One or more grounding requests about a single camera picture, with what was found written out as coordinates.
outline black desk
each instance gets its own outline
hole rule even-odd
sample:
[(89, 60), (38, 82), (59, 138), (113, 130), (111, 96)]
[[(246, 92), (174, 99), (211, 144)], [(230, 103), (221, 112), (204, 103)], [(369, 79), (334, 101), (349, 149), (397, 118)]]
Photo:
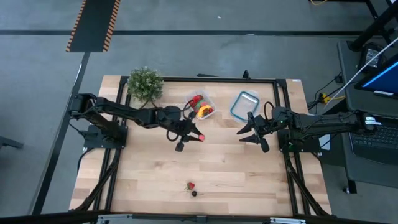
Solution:
[[(386, 51), (386, 55), (389, 57), (390, 54), (397, 52), (397, 49), (389, 49)], [(347, 82), (358, 71), (356, 65), (359, 62), (361, 52), (350, 51), (346, 42), (341, 41), (338, 43), (338, 54), (343, 80)], [(374, 96), (373, 93), (368, 91), (356, 90), (354, 85), (349, 85), (345, 90), (345, 94), (346, 99), (339, 102), (325, 114), (338, 111), (362, 110), (375, 115), (398, 116), (398, 100)], [(380, 164), (355, 156), (352, 152), (349, 133), (343, 133), (334, 138), (331, 143), (330, 155), (325, 155), (325, 157), (337, 159), (338, 161), (333, 165), (343, 164), (346, 168), (348, 180), (398, 188), (398, 166)]]

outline potted plant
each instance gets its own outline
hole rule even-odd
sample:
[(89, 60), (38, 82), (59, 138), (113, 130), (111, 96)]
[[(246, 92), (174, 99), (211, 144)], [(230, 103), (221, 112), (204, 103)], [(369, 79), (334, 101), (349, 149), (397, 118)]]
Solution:
[(163, 78), (157, 70), (147, 66), (136, 68), (130, 73), (128, 87), (131, 96), (143, 102), (141, 107), (144, 107), (148, 102), (154, 104), (156, 99), (162, 97)]

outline wooden tabletop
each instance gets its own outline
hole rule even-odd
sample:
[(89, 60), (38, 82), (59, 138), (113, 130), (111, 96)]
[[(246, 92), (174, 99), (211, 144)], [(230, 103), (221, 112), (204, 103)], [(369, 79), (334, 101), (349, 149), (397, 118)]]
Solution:
[[(99, 96), (115, 100), (121, 76), (106, 75)], [(290, 104), (298, 113), (308, 113), (302, 83), (287, 80)], [(184, 96), (204, 89), (217, 112), (206, 120), (195, 120), (206, 136), (205, 142), (188, 142), (183, 152), (174, 151), (176, 142), (166, 139), (162, 128), (144, 129), (128, 121), (129, 133), (122, 150), (111, 210), (126, 213), (170, 213), (207, 215), (292, 215), (283, 155), (277, 135), (267, 135), (270, 151), (239, 142), (236, 132), (244, 124), (233, 119), (229, 107), (241, 90), (258, 93), (261, 105), (275, 102), (271, 84), (165, 82), (164, 96), (157, 106), (183, 107)], [(122, 102), (126, 97), (124, 88)], [(283, 104), (282, 90), (279, 90)], [(132, 100), (132, 107), (140, 103)], [(79, 206), (98, 182), (104, 149), (88, 153), (82, 160), (70, 208)], [(322, 208), (330, 212), (320, 163), (309, 153), (301, 153), (305, 183)], [(185, 190), (195, 183), (197, 197)], [(107, 185), (101, 208), (104, 207)], [(296, 186), (299, 211), (300, 191)]]

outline computer screen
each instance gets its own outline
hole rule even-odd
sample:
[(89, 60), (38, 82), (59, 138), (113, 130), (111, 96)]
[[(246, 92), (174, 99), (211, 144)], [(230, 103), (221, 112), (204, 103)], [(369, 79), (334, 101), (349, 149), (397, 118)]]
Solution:
[(386, 67), (365, 84), (363, 88), (398, 94), (398, 61)]

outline yellow and black tape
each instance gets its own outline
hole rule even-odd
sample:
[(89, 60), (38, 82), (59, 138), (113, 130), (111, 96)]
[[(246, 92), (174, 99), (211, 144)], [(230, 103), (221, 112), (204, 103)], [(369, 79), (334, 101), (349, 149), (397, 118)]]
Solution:
[(109, 50), (113, 30), (116, 25), (116, 18), (118, 17), (119, 7), (120, 7), (120, 0), (115, 0), (114, 6), (112, 9), (111, 19), (109, 20), (108, 30), (106, 32), (106, 37), (105, 37), (104, 46), (103, 46), (103, 52), (107, 52)]
[(80, 6), (79, 14), (77, 15), (77, 19), (76, 19), (75, 25), (73, 26), (72, 33), (70, 34), (70, 38), (69, 38), (69, 41), (68, 41), (67, 52), (70, 51), (70, 44), (72, 43), (73, 36), (75, 35), (77, 25), (79, 24), (81, 14), (83, 13), (83, 9), (85, 8), (85, 6), (86, 6), (86, 0), (84, 0), (83, 3)]

